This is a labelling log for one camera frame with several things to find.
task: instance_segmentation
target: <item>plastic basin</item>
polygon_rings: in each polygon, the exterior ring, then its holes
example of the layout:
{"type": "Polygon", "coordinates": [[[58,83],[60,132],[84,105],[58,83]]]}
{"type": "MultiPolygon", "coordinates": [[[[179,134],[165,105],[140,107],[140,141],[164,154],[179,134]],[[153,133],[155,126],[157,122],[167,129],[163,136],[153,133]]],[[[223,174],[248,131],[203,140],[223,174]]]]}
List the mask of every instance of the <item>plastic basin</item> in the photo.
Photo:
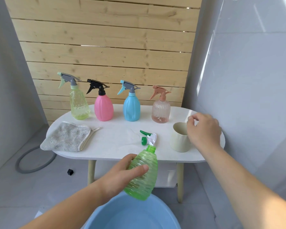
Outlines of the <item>plastic basin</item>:
{"type": "Polygon", "coordinates": [[[151,194],[145,201],[121,192],[98,207],[89,218],[85,229],[181,229],[168,208],[151,194]]]}

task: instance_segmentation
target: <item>table leg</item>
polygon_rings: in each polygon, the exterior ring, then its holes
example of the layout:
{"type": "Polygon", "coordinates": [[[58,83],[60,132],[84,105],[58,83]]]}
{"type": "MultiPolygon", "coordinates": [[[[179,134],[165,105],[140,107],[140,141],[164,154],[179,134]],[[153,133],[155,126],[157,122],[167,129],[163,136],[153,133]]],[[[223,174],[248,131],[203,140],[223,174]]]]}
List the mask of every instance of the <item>table leg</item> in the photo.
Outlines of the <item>table leg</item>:
{"type": "Polygon", "coordinates": [[[94,182],[96,160],[88,160],[88,185],[94,182]]]}
{"type": "Polygon", "coordinates": [[[183,200],[183,172],[184,163],[177,163],[177,196],[179,203],[182,203],[183,200]]]}

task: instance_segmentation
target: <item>floor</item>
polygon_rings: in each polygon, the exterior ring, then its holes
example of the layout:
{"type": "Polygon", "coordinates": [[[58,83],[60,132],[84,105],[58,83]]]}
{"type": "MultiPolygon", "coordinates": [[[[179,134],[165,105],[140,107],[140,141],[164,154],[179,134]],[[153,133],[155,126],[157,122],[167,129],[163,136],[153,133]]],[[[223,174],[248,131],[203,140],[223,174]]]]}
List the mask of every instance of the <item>floor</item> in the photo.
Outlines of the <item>floor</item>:
{"type": "MultiPolygon", "coordinates": [[[[39,145],[46,129],[29,140],[0,168],[0,229],[16,229],[38,214],[69,197],[87,185],[88,162],[57,156],[46,168],[31,174],[15,171],[15,162],[28,149],[39,145]],[[67,170],[73,169],[72,176],[67,170]]],[[[33,169],[45,163],[52,154],[36,150],[28,154],[20,166],[33,169]]],[[[175,214],[182,229],[216,229],[214,212],[193,164],[184,166],[184,201],[177,202],[176,188],[155,188],[153,194],[162,199],[175,214]]]]}

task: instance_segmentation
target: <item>gray wall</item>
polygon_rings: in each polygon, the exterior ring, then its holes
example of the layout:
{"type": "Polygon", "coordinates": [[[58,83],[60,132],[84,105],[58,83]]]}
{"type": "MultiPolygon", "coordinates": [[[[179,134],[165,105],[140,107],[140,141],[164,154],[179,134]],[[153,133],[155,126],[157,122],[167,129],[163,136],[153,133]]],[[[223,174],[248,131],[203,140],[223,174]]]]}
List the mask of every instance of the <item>gray wall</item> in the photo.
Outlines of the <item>gray wall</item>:
{"type": "Polygon", "coordinates": [[[0,0],[0,167],[47,124],[4,0],[0,0]]]}
{"type": "MultiPolygon", "coordinates": [[[[202,1],[182,106],[216,117],[226,151],[286,199],[286,0],[202,1]]],[[[195,166],[219,228],[241,228],[209,166],[195,166]]]]}

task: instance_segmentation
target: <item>peach trigger sprayer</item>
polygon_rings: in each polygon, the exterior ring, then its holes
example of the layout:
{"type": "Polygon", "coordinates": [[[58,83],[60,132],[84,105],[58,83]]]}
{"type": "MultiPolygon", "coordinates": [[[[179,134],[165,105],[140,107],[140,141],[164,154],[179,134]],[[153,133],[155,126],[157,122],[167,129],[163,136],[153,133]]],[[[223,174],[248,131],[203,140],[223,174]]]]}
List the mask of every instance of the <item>peach trigger sprayer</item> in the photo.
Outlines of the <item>peach trigger sprayer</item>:
{"type": "Polygon", "coordinates": [[[157,94],[161,94],[159,100],[155,101],[152,108],[152,119],[157,123],[166,123],[170,116],[170,103],[166,100],[168,92],[165,88],[153,85],[154,94],[150,100],[157,94]]]}

